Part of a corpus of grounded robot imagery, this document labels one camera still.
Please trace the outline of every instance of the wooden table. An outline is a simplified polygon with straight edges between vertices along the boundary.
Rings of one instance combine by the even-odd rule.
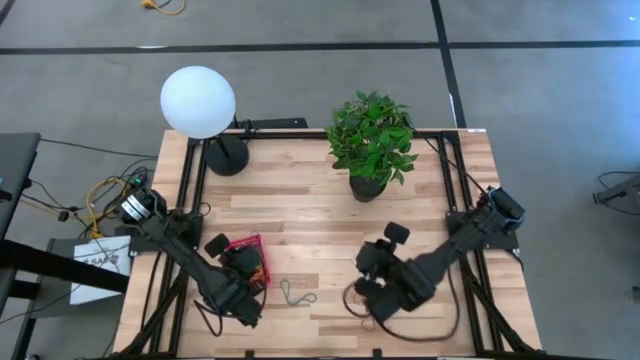
[[[460,130],[459,134],[468,172],[482,186],[498,185],[487,133]],[[185,137],[175,131],[165,133],[153,187],[170,205],[176,201],[186,146]],[[389,221],[412,231],[406,245],[396,251],[400,258],[431,251],[448,238],[442,169],[438,154],[424,140],[413,140],[411,152],[419,157],[415,171],[405,175],[404,186],[392,182],[379,198],[367,204],[353,198],[347,171],[331,168],[333,158],[327,154],[326,140],[252,140],[248,146],[251,159],[242,173],[226,178],[207,173],[202,200],[211,204],[212,211],[205,217],[201,245],[220,232],[232,240],[252,232],[263,236],[272,273],[263,318],[255,329],[226,319],[222,337],[213,338],[193,306],[192,301],[200,296],[191,281],[179,356],[244,356],[247,349],[255,350],[256,356],[274,357],[370,356],[373,348],[381,348],[385,356],[474,353],[457,264],[452,271],[461,302],[461,320],[457,333],[447,341],[409,343],[379,328],[369,331],[363,328],[360,319],[347,313],[341,302],[343,289],[358,278],[352,259],[362,242],[382,237]],[[194,159],[199,158],[198,151]],[[192,174],[196,173],[196,166],[197,160]],[[452,174],[458,184],[457,172],[452,170]],[[190,194],[195,175],[191,178]],[[461,196],[459,186],[456,190],[457,196]],[[474,198],[479,194],[476,189],[472,192]],[[485,256],[496,305],[521,337],[539,348],[519,264],[504,251],[485,251]],[[124,348],[140,328],[154,258],[143,255],[135,260],[115,351]],[[149,313],[157,299],[161,270],[156,275]],[[297,307],[287,305],[279,287],[282,279],[291,282],[292,297],[314,292],[318,301]],[[362,308],[355,297],[349,297],[349,302],[355,309]],[[478,307],[485,346],[491,348],[486,316]],[[169,314],[163,327],[161,350],[168,344],[173,311]],[[388,324],[405,335],[429,336],[446,333],[453,318],[451,289],[443,281],[433,299],[414,312],[397,313]],[[211,320],[217,326],[217,320],[213,321],[213,317]]]

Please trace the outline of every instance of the concrete floor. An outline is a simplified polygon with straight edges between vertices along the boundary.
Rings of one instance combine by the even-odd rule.
[[[640,39],[633,0],[441,3],[449,41]],[[165,17],[134,0],[18,0],[0,25],[0,48],[437,41],[428,1],[187,6]],[[528,209],[519,239],[544,348],[640,358],[640,304],[630,293],[640,285],[640,224],[591,201],[598,174],[640,169],[640,49],[453,50],[452,57],[467,124],[488,129],[502,184]],[[454,124],[439,50],[4,55],[0,131],[157,153],[168,127],[160,87],[192,64],[229,79],[240,118],[304,116],[322,127],[356,89],[379,89],[412,106],[419,127]],[[85,189],[132,161],[42,144],[32,177],[78,204]],[[19,207],[8,238],[43,248],[79,230]],[[11,300],[3,318],[25,308]],[[118,315],[41,321],[30,350],[51,360],[99,356]],[[19,326],[0,327],[0,358],[9,357]]]

